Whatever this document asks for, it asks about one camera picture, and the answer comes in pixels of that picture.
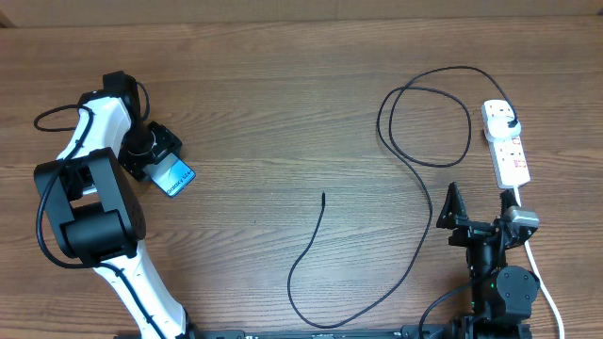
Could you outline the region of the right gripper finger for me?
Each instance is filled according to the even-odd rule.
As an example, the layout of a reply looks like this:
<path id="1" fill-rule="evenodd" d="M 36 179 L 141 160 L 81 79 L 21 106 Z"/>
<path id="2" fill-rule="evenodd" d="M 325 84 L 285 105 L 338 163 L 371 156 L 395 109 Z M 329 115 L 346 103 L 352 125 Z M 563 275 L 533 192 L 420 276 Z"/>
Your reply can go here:
<path id="1" fill-rule="evenodd" d="M 515 194 L 512 189 L 505 189 L 499 194 L 500 197 L 500 216 L 509 218 L 519 207 Z"/>
<path id="2" fill-rule="evenodd" d="M 468 214 L 458 184 L 452 182 L 448 185 L 447 196 L 436 222 L 440 229 L 454 230 L 468 225 Z"/>

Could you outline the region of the Samsung Galaxy smartphone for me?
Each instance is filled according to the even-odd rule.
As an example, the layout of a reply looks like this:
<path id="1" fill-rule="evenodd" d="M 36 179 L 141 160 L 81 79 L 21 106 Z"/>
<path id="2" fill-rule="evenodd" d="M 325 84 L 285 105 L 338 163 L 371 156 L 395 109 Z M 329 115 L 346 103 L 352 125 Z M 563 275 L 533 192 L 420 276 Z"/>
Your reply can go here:
<path id="1" fill-rule="evenodd" d="M 143 169 L 150 179 L 170 198 L 177 196 L 195 177 L 195 171 L 174 153 L 159 164 Z"/>

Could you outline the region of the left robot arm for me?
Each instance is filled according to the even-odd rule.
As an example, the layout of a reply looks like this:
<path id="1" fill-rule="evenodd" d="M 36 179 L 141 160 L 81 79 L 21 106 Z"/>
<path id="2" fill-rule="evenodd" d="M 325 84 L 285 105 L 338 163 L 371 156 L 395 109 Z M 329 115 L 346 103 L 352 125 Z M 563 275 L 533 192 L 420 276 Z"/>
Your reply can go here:
<path id="1" fill-rule="evenodd" d="M 118 71 L 73 109 L 78 124 L 52 162 L 38 165 L 36 237 L 56 266 L 93 269 L 121 299 L 141 338 L 197 338 L 186 309 L 162 282 L 146 248 L 146 221 L 128 180 L 178 195 L 196 176 L 180 159 L 181 140 L 149 121 L 149 95 Z"/>

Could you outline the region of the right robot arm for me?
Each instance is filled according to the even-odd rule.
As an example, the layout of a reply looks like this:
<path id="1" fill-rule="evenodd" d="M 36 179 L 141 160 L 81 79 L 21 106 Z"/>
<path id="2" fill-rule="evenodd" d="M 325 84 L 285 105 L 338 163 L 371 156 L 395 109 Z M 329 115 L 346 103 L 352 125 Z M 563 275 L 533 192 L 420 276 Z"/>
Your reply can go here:
<path id="1" fill-rule="evenodd" d="M 448 243 L 465 249 L 471 312 L 454 317 L 444 338 L 530 338 L 531 316 L 541 283 L 536 274 L 507 264 L 506 251 L 522 247 L 536 233 L 540 219 L 521 207 L 513 192 L 500 194 L 501 215 L 491 222 L 472 221 L 458 185 L 448 193 L 436 226 L 452 231 Z"/>

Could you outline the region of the white charger plug adapter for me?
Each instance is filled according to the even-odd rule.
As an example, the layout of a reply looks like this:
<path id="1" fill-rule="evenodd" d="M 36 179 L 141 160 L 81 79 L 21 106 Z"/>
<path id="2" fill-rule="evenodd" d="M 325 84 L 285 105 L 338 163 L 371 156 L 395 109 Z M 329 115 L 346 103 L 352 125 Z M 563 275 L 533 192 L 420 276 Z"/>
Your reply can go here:
<path id="1" fill-rule="evenodd" d="M 519 121 L 507 117 L 487 116 L 484 123 L 484 134 L 489 142 L 500 142 L 521 134 L 522 126 Z"/>

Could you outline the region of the white power strip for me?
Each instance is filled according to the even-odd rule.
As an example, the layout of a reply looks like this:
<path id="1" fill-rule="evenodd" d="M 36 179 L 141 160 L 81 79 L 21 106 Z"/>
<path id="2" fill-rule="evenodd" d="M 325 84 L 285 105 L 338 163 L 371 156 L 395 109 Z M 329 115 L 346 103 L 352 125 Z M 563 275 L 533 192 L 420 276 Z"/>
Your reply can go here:
<path id="1" fill-rule="evenodd" d="M 484 123 L 487 116 L 514 119 L 514 112 L 507 101 L 488 100 L 481 106 Z M 500 142 L 489 142 L 497 186 L 502 189 L 520 187 L 530 181 L 527 159 L 520 135 Z"/>

